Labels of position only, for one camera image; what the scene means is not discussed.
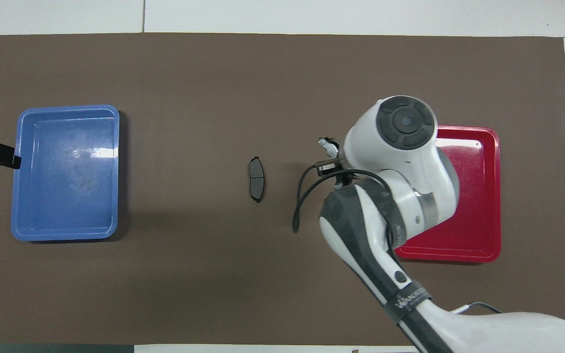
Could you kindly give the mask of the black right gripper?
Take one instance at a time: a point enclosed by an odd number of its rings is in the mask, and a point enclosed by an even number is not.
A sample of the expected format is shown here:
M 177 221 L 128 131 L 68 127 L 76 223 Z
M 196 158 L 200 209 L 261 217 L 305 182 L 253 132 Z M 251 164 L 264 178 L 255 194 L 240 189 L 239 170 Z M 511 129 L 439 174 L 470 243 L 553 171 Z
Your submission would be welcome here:
M 316 169 L 318 176 L 320 178 L 326 177 L 328 175 L 334 174 L 339 171 L 346 171 L 347 169 L 343 167 L 339 159 L 325 159 L 316 163 Z M 355 175 L 351 173 L 336 175 L 335 177 L 334 190 L 341 189 L 347 185 L 353 183 Z

